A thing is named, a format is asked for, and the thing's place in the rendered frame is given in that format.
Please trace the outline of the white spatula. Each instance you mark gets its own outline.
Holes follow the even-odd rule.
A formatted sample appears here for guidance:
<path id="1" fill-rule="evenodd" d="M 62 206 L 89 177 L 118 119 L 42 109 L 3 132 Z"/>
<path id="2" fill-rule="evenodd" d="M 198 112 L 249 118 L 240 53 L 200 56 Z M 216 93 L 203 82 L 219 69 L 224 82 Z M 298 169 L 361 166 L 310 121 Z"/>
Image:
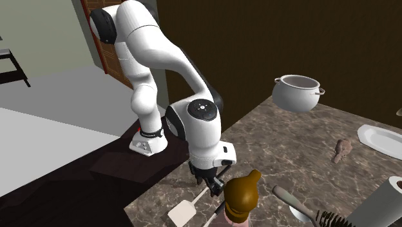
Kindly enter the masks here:
<path id="1" fill-rule="evenodd" d="M 196 214 L 195 203 L 208 191 L 205 187 L 192 201 L 183 200 L 172 208 L 168 217 L 173 221 L 176 227 L 183 227 Z"/>

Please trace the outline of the white plate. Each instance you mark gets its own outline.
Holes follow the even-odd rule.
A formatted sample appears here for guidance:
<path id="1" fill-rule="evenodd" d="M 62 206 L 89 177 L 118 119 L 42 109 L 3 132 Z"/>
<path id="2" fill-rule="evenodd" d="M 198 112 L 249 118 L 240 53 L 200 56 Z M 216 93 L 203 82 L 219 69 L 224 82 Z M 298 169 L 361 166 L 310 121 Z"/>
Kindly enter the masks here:
<path id="1" fill-rule="evenodd" d="M 384 128 L 364 124 L 357 130 L 360 143 L 402 161 L 402 135 Z"/>

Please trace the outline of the black handled kitchen utensil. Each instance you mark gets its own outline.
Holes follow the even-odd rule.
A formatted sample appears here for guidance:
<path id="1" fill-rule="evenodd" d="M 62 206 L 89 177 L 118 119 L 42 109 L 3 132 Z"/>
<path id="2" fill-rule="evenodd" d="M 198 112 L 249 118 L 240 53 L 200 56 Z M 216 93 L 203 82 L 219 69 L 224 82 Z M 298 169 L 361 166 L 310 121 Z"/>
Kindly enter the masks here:
<path id="1" fill-rule="evenodd" d="M 203 227 L 208 227 L 224 208 L 225 208 L 225 201 L 222 201 L 219 207 L 214 211 L 212 216 L 209 218 L 209 220 L 203 225 Z"/>

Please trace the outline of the dark robot stand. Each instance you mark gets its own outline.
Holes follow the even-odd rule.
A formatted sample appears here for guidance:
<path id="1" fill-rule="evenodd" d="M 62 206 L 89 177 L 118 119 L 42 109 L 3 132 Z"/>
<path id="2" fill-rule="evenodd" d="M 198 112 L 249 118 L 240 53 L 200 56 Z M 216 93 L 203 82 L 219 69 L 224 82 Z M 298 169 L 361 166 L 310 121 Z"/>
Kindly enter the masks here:
<path id="1" fill-rule="evenodd" d="M 188 143 L 174 136 L 162 119 L 168 146 L 149 157 L 129 149 L 140 128 L 139 121 L 130 126 L 116 141 L 106 145 L 106 152 L 91 167 L 90 172 L 103 177 L 115 177 L 140 184 L 155 184 L 188 160 Z"/>

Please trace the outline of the grey ladle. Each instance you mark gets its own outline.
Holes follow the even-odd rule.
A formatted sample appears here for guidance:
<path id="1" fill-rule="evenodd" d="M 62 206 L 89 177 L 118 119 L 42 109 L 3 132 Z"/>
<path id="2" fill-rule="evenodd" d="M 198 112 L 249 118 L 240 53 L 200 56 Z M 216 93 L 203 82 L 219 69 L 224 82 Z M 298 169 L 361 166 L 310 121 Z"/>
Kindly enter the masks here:
<path id="1" fill-rule="evenodd" d="M 282 187 L 276 185 L 272 189 L 273 194 L 277 196 L 284 203 L 289 205 L 289 209 L 292 214 L 301 222 L 311 222 L 314 227 L 320 227 L 316 221 L 316 214 L 309 210 L 304 204 L 302 204 L 297 198 L 291 195 L 288 191 Z"/>

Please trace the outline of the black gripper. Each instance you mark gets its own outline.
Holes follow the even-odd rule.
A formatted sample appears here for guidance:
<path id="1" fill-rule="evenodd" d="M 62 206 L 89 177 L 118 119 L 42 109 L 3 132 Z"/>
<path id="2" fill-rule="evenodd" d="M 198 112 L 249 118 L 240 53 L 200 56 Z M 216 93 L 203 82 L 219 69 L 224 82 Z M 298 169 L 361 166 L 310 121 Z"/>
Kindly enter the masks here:
<path id="1" fill-rule="evenodd" d="M 191 161 L 189 161 L 190 172 L 195 176 L 197 185 L 202 184 L 204 180 L 207 181 L 207 186 L 210 190 L 210 196 L 219 196 L 225 187 L 225 182 L 221 180 L 221 177 L 231 168 L 231 165 L 226 166 L 218 175 L 217 167 L 213 167 L 207 170 L 199 169 L 195 167 Z"/>

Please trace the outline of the small brown figure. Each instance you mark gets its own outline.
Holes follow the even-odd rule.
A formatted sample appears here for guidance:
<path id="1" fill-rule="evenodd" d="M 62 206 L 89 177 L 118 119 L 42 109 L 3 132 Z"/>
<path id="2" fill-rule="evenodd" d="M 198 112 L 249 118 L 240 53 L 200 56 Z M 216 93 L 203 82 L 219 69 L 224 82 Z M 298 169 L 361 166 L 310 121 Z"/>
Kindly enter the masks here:
<path id="1" fill-rule="evenodd" d="M 337 164 L 340 160 L 342 160 L 346 155 L 348 155 L 352 150 L 351 141 L 348 139 L 340 139 L 337 142 L 337 145 L 334 149 L 334 157 L 332 158 L 332 162 Z"/>

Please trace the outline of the brown panelled door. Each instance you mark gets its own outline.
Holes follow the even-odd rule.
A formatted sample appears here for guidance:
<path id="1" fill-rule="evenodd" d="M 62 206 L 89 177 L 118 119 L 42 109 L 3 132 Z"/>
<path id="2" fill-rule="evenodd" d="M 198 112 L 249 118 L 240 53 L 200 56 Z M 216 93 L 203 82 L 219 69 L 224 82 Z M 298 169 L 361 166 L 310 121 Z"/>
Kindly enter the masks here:
<path id="1" fill-rule="evenodd" d="M 81 0 L 81 5 L 86 19 L 88 23 L 90 23 L 90 12 L 92 10 L 96 8 L 104 8 L 106 6 L 119 5 L 123 1 L 125 0 Z M 127 87 L 133 89 L 133 86 L 123 74 L 114 46 L 112 44 L 104 44 L 100 42 L 93 32 L 91 32 L 91 34 L 102 64 L 101 68 L 104 70 L 104 73 L 112 76 L 122 84 L 125 84 Z"/>

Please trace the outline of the black side table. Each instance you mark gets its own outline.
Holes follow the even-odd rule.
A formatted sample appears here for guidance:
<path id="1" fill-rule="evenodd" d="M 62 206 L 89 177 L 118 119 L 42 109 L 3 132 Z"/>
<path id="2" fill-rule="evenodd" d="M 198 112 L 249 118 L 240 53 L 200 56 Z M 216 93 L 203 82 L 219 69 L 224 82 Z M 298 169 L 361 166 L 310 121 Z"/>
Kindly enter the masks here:
<path id="1" fill-rule="evenodd" d="M 24 73 L 23 69 L 17 62 L 15 56 L 13 55 L 12 51 L 7 47 L 6 43 L 4 42 L 3 38 L 0 36 L 0 60 L 9 59 L 15 70 L 5 72 L 0 72 L 0 84 L 11 83 L 15 81 L 24 81 L 27 87 L 31 87 L 30 83 L 28 82 L 28 78 Z"/>

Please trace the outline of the white paper towel roll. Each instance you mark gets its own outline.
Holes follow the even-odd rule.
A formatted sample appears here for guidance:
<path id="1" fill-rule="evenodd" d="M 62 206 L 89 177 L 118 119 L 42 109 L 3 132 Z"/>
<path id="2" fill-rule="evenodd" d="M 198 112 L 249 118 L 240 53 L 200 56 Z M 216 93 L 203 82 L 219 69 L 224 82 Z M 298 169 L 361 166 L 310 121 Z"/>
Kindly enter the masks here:
<path id="1" fill-rule="evenodd" d="M 347 218 L 354 227 L 388 227 L 402 217 L 402 177 L 391 176 Z"/>

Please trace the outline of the white two-handled pot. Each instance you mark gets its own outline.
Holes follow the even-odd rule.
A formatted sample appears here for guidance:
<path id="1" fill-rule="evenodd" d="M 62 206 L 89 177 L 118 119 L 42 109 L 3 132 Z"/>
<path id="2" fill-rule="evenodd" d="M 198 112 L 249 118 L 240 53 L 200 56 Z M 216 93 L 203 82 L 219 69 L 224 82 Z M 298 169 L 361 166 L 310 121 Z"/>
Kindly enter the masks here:
<path id="1" fill-rule="evenodd" d="M 289 112 L 309 112 L 325 94 L 317 80 L 303 75 L 283 75 L 274 82 L 273 103 Z"/>

